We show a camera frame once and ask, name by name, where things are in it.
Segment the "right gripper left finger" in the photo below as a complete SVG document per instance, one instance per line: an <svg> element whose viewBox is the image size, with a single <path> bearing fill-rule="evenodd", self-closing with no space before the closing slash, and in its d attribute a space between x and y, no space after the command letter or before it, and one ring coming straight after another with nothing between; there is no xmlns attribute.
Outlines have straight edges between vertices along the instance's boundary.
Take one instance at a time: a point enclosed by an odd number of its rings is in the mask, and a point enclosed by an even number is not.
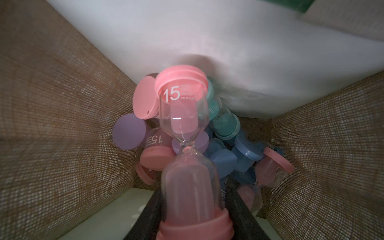
<svg viewBox="0 0 384 240"><path fill-rule="evenodd" d="M162 220L163 196L156 189L124 240L155 240Z"/></svg>

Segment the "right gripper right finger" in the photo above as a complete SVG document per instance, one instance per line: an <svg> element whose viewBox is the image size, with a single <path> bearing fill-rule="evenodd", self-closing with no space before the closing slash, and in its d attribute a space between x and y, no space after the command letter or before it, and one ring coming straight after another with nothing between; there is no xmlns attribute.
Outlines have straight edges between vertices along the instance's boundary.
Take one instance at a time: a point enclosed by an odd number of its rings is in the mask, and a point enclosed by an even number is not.
<svg viewBox="0 0 384 240"><path fill-rule="evenodd" d="M270 240L236 189L227 187L225 206L233 222L232 240Z"/></svg>

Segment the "pink hourglass front alone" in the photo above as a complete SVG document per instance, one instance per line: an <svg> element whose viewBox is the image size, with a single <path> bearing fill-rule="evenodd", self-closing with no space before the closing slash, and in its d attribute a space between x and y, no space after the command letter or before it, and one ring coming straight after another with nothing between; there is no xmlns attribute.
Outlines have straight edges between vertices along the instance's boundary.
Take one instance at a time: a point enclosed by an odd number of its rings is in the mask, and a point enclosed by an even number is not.
<svg viewBox="0 0 384 240"><path fill-rule="evenodd" d="M181 143L162 173L158 240L230 240L235 234L216 166L195 147L209 123L208 86L205 73L189 65L169 67L156 77L160 126Z"/></svg>

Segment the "pink hourglass pair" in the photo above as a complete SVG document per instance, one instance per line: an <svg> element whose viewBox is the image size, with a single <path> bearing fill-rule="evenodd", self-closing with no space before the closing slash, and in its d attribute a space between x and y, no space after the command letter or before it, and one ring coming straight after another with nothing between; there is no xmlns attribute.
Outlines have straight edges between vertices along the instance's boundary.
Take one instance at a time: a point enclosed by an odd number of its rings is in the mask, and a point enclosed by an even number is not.
<svg viewBox="0 0 384 240"><path fill-rule="evenodd" d="M262 209L262 189L276 188L282 180L295 171L294 165L284 157L283 149L274 146L261 147L263 157L245 172L234 172L240 184L238 192L253 215Z"/></svg>

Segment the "blue hourglass front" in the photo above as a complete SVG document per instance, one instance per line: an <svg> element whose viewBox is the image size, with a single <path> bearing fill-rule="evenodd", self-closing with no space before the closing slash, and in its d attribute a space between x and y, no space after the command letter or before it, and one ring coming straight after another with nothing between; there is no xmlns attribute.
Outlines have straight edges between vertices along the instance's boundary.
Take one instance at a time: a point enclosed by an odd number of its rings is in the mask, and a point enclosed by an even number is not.
<svg viewBox="0 0 384 240"><path fill-rule="evenodd" d="M251 142L248 139L238 136L232 153L237 157L236 172L246 172L254 163L260 161L264 154L265 146L259 142Z"/></svg>

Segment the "blue hourglass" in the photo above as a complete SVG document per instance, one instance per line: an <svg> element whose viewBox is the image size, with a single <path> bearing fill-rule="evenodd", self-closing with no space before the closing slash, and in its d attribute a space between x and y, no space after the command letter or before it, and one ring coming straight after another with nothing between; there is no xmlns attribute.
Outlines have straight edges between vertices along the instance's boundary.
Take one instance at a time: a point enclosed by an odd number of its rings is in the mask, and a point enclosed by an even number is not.
<svg viewBox="0 0 384 240"><path fill-rule="evenodd" d="M228 176L236 168L238 162L237 156L227 149L213 153L209 159L215 164L220 179Z"/></svg>
<svg viewBox="0 0 384 240"><path fill-rule="evenodd" d="M265 146L259 142L251 142L248 139L238 136L232 153L237 157L236 172L246 172L254 163L260 161L264 154Z"/></svg>

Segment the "pink hourglass bag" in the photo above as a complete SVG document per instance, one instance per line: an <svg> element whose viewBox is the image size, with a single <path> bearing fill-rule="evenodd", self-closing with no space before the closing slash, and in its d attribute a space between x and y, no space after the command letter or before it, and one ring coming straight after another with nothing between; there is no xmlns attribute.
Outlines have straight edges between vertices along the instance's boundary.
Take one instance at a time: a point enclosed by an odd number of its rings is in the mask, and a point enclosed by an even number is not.
<svg viewBox="0 0 384 240"><path fill-rule="evenodd" d="M137 85L133 97L133 110L137 118L159 118L159 100L155 93L155 78L144 77Z"/></svg>

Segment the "teal hourglass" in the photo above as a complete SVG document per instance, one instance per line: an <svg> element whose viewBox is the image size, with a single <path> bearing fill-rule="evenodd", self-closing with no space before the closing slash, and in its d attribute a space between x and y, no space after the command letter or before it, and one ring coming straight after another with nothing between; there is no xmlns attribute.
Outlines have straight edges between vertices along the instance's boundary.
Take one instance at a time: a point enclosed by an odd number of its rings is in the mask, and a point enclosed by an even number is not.
<svg viewBox="0 0 384 240"><path fill-rule="evenodd" d="M223 141L235 139L241 130L239 118L222 104L222 100L215 94L214 86L208 81L207 103L209 109L209 126L215 135Z"/></svg>

